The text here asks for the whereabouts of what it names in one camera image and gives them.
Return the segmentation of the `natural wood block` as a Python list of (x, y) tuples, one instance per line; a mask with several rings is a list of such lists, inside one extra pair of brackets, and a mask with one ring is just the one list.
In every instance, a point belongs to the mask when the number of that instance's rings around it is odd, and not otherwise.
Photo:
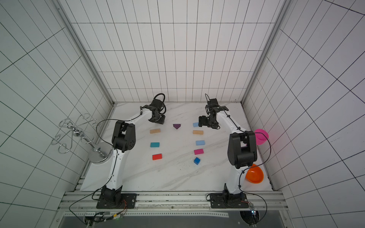
[(152, 129), (150, 130), (150, 134), (156, 134), (156, 133), (160, 133), (161, 129)]
[(203, 135), (204, 131), (200, 131), (200, 130), (193, 130), (193, 134), (194, 135)]

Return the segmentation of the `teal block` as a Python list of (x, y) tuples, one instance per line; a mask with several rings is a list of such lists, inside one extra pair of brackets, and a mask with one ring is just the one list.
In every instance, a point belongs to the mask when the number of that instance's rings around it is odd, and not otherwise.
[(150, 143), (150, 147), (151, 148), (159, 148), (160, 147), (160, 143), (159, 142), (152, 142), (152, 143)]

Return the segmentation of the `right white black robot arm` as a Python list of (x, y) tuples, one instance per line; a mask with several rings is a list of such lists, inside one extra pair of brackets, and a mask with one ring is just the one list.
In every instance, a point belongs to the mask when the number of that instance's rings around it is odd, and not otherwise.
[(230, 173), (222, 193), (209, 194), (211, 207), (216, 209), (244, 209), (249, 207), (247, 196), (242, 192), (240, 180), (243, 173), (257, 161), (256, 136), (247, 131), (231, 117), (226, 106), (219, 105), (217, 99), (206, 96), (207, 115), (200, 116), (198, 124), (214, 130), (223, 129), (229, 134), (227, 157), (231, 165)]

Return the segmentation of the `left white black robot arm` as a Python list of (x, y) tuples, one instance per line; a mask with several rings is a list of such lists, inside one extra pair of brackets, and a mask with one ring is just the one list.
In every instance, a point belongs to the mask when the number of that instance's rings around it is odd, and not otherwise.
[(113, 148), (112, 167), (108, 181), (101, 188), (101, 208), (118, 207), (122, 201), (123, 170), (129, 151), (136, 145), (136, 125), (146, 121), (163, 124), (165, 120), (166, 106), (164, 100), (152, 100), (151, 104), (140, 107), (140, 111), (127, 120), (116, 120), (111, 139)]

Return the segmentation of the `magenta block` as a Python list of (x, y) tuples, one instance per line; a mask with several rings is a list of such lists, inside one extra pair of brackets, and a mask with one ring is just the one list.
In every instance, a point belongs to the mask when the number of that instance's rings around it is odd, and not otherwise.
[(204, 154), (204, 150), (203, 149), (194, 150), (194, 154), (195, 155)]

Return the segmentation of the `red block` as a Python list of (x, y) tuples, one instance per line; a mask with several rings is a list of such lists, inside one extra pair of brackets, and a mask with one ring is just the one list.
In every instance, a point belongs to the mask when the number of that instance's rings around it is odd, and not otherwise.
[(162, 158), (163, 158), (162, 154), (154, 154), (152, 156), (153, 161), (160, 160)]

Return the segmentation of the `dark blue cube block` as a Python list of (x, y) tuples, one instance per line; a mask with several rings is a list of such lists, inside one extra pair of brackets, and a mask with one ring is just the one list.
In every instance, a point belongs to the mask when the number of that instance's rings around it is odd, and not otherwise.
[(195, 163), (196, 165), (198, 165), (198, 164), (200, 163), (200, 161), (201, 161), (201, 160), (200, 160), (199, 158), (197, 158), (197, 157), (194, 159), (194, 163)]

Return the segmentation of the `pink plastic goblet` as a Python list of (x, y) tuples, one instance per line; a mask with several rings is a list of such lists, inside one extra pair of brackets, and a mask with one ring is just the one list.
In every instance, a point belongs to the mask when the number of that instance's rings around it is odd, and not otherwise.
[(256, 129), (254, 133), (257, 145), (262, 145), (266, 143), (269, 139), (269, 134), (263, 129)]

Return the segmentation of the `chrome cup holder rack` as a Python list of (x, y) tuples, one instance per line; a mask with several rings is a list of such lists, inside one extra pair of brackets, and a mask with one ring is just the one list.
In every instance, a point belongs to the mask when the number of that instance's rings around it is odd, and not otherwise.
[(91, 163), (102, 164), (107, 162), (113, 155), (113, 148), (106, 142), (95, 143), (94, 135), (84, 130), (86, 125), (89, 124), (94, 128), (97, 126), (97, 119), (93, 119), (89, 113), (81, 114), (76, 121), (70, 118), (61, 120), (59, 128), (64, 133), (56, 135), (52, 139), (51, 145), (58, 146), (58, 153), (67, 154), (73, 151), (75, 138), (79, 138), (81, 143), (90, 146), (88, 159)]

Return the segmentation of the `orange plastic bowl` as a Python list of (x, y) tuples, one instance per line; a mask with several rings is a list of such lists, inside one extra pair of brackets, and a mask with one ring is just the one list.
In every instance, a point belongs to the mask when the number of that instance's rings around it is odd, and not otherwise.
[(253, 164), (252, 167), (247, 171), (245, 179), (251, 183), (259, 184), (264, 180), (264, 172), (259, 166)]

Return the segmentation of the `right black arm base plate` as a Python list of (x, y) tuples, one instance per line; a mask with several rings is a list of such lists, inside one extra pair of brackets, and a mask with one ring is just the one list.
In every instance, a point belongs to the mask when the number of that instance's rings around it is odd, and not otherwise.
[(249, 203), (245, 193), (230, 194), (211, 193), (209, 194), (212, 209), (247, 209)]

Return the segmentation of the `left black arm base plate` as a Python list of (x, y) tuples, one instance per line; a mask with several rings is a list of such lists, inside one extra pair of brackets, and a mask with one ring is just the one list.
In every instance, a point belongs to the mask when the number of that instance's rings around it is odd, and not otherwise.
[(114, 196), (100, 195), (98, 200), (97, 209), (134, 209), (136, 205), (137, 194), (121, 194), (117, 193)]

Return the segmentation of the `aluminium mounting rail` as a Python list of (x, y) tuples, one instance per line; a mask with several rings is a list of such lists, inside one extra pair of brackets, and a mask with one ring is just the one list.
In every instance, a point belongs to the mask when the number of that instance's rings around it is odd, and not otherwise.
[[(221, 192), (123, 192), (122, 194), (137, 194), (135, 211), (282, 211), (288, 210), (288, 205), (281, 192), (248, 192), (247, 209), (212, 209), (209, 194)], [(64, 194), (59, 210), (64, 211), (117, 211), (121, 209), (97, 209), (100, 192), (67, 192)]]

